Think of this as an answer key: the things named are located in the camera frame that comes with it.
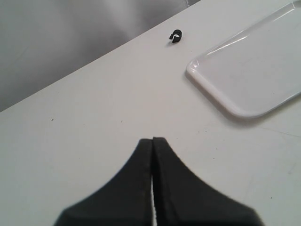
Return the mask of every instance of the white tabletop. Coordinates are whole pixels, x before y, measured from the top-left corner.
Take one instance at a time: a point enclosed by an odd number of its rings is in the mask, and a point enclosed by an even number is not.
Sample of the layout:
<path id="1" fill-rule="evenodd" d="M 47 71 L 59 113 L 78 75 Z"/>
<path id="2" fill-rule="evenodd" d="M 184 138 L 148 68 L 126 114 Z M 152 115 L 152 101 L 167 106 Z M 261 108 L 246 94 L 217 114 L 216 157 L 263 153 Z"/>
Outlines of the white tabletop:
<path id="1" fill-rule="evenodd" d="M 192 58 L 288 2 L 202 0 L 1 112 L 0 225 L 52 225 L 153 136 L 267 226 L 300 225 L 300 99 L 240 121 L 185 76 Z M 174 29 L 183 37 L 170 45 Z"/>

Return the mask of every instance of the black clip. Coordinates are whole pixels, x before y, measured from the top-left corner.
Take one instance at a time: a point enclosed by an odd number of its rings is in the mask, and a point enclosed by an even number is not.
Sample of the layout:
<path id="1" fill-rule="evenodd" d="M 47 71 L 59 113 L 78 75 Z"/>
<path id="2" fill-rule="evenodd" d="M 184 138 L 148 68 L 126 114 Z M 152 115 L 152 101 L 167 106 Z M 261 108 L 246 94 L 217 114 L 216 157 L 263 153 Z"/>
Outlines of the black clip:
<path id="1" fill-rule="evenodd" d="M 179 29 L 174 30 L 174 32 L 169 36 L 170 40 L 173 40 L 173 43 L 179 42 L 182 37 L 182 32 Z"/>

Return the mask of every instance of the black rubber pad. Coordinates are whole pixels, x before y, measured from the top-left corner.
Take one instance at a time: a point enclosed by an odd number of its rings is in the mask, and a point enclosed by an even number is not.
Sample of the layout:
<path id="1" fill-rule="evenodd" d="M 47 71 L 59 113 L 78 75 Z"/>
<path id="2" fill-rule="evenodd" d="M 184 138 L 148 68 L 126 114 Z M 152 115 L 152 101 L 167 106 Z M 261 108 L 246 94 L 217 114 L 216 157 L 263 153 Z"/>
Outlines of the black rubber pad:
<path id="1" fill-rule="evenodd" d="M 153 192 L 158 226 L 262 226 L 256 212 L 193 174 L 164 138 L 153 139 Z"/>
<path id="2" fill-rule="evenodd" d="M 56 226 L 151 226 L 152 140 L 139 141 L 120 172 L 90 197 L 64 210 Z"/>

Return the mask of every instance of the gray wall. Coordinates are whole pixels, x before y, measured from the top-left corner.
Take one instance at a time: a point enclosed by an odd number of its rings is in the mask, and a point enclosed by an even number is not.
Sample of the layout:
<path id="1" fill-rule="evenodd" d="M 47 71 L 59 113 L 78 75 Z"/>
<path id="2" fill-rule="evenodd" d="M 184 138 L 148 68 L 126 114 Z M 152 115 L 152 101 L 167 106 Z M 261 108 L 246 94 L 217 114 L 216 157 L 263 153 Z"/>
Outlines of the gray wall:
<path id="1" fill-rule="evenodd" d="M 194 2 L 0 0 L 0 111 Z"/>

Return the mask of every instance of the white tray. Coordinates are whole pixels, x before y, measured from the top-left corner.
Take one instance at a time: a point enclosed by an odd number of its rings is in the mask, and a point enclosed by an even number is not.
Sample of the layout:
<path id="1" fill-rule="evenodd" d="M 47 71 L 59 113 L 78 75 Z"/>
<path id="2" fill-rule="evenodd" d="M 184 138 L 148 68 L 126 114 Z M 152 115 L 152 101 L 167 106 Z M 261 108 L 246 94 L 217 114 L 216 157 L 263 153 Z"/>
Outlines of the white tray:
<path id="1" fill-rule="evenodd" d="M 193 59 L 188 73 L 231 114 L 261 116 L 301 92 L 301 0 Z"/>

